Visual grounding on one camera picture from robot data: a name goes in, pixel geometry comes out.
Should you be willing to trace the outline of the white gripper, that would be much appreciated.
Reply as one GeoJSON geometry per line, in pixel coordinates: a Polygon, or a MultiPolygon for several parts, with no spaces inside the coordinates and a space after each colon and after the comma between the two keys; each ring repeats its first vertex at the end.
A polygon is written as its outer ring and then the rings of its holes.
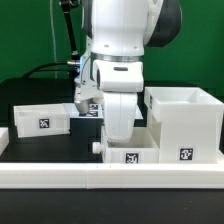
{"type": "Polygon", "coordinates": [[[128,142],[132,136],[136,93],[103,93],[104,127],[108,142],[128,142]]]}

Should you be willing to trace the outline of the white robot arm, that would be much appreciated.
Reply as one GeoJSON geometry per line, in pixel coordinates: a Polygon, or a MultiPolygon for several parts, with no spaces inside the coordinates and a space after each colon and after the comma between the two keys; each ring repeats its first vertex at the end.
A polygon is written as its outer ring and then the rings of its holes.
{"type": "Polygon", "coordinates": [[[144,48],[164,47],[180,32],[179,0],[82,0],[83,28],[90,38],[81,58],[75,104],[103,105],[109,142],[127,142],[143,91],[144,48]]]}

